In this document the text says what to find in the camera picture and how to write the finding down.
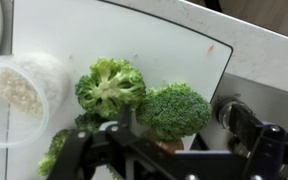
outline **white countertop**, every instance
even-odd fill
[[[288,91],[288,37],[178,0],[114,0],[115,3],[169,19],[223,41],[234,48],[226,72]],[[2,0],[6,23],[12,0]],[[10,27],[1,52],[10,49]],[[6,151],[0,149],[0,180],[5,179]]]

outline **broccoli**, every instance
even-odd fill
[[[107,119],[100,117],[98,114],[85,113],[75,119],[75,124],[78,130],[97,133],[101,124],[106,121]]]
[[[135,111],[145,97],[141,73],[126,60],[99,58],[75,85],[79,104],[103,118],[116,117],[124,105]]]
[[[43,158],[38,163],[37,174],[47,176],[51,172],[56,162],[56,158],[60,154],[70,132],[71,130],[63,129],[55,134],[48,152],[44,154]]]
[[[211,105],[185,83],[150,89],[136,111],[137,122],[159,140],[198,133],[211,119]]]

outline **broccoli floret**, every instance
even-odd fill
[[[211,111],[210,103],[187,84],[170,84],[147,92],[136,119],[151,128],[157,139],[172,141],[202,130]]]
[[[101,124],[106,121],[107,119],[102,118],[98,114],[85,113],[83,115],[79,115],[75,119],[75,124],[77,126],[77,129],[80,131],[85,130],[90,133],[97,133]]]
[[[143,77],[126,60],[99,58],[90,70],[75,86],[78,102],[87,112],[114,118],[124,105],[135,111],[144,99]]]
[[[48,152],[44,154],[43,158],[38,163],[37,174],[47,176],[51,172],[56,162],[56,158],[60,154],[70,132],[71,130],[63,129],[55,134]]]

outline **plastic container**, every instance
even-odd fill
[[[43,54],[0,57],[0,148],[37,139],[61,105],[69,78],[53,60]]]

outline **bolt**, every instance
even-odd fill
[[[259,175],[253,175],[251,176],[251,180],[263,180],[263,178]]]
[[[271,130],[274,132],[279,132],[281,129],[278,126],[271,126]]]
[[[113,127],[111,127],[111,130],[112,130],[113,132],[116,132],[116,131],[118,130],[118,127],[117,127],[117,126],[113,126]]]
[[[78,138],[84,138],[85,137],[85,135],[86,135],[86,133],[85,132],[80,132],[80,133],[78,133]]]
[[[194,174],[188,174],[186,175],[185,180],[199,180],[199,178]]]

